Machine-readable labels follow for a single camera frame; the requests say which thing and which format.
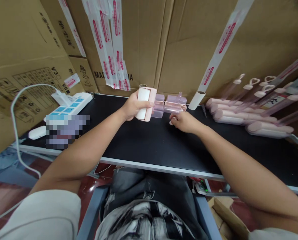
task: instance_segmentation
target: person's right hand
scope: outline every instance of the person's right hand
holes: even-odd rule
[[[171,114],[170,119],[176,128],[186,133],[197,134],[197,131],[205,126],[188,112],[181,112],[178,115]]]

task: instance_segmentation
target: hand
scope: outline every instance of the hand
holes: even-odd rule
[[[131,121],[140,109],[154,106],[154,103],[149,101],[138,101],[138,92],[139,90],[131,94],[125,104],[120,108],[126,121]]]
[[[171,114],[170,119],[171,123],[176,128],[186,133],[197,134],[197,132],[205,126],[188,112],[181,112],[178,115]]]

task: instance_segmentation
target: person's left hand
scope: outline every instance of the person's left hand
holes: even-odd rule
[[[139,90],[131,94],[125,104],[120,108],[126,121],[131,121],[140,109],[154,106],[154,103],[149,101],[138,101],[138,92]]]

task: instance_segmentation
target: floor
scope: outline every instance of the floor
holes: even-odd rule
[[[37,169],[43,173],[47,167],[50,165],[50,162],[43,159],[36,159],[30,167]],[[97,172],[100,172],[106,169],[109,165],[100,163]],[[81,226],[82,220],[88,208],[92,193],[94,189],[98,186],[109,184],[112,181],[113,170],[115,166],[110,166],[107,170],[101,172],[99,179],[94,179],[92,177],[86,176],[83,178],[81,187],[79,189],[78,195],[81,198],[81,215],[79,220],[79,228]],[[35,176],[35,173],[26,170],[29,174]],[[209,180],[210,188],[213,192],[219,192],[223,189],[224,183],[218,181]],[[18,187],[16,185],[0,183],[0,214],[4,213],[6,210],[10,209],[16,203],[24,199],[30,189]],[[245,223],[250,231],[257,229],[257,225],[253,220],[251,213],[247,205],[241,202],[238,198],[234,198],[234,202],[230,209]],[[11,216],[12,212],[0,219],[0,229],[5,225]]]

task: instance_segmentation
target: table surface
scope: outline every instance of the table surface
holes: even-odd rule
[[[87,129],[98,125],[126,100],[123,97],[95,95],[80,112],[80,115],[90,115]],[[195,111],[188,109],[188,112],[256,159],[286,185],[298,187],[298,149],[293,144],[285,139],[249,135],[243,126],[216,123],[208,111],[205,118],[201,107]],[[25,140],[22,145],[45,148],[45,137]],[[200,139],[171,126],[167,113],[162,119],[151,118],[149,122],[137,119],[125,122],[103,157],[221,175]]]

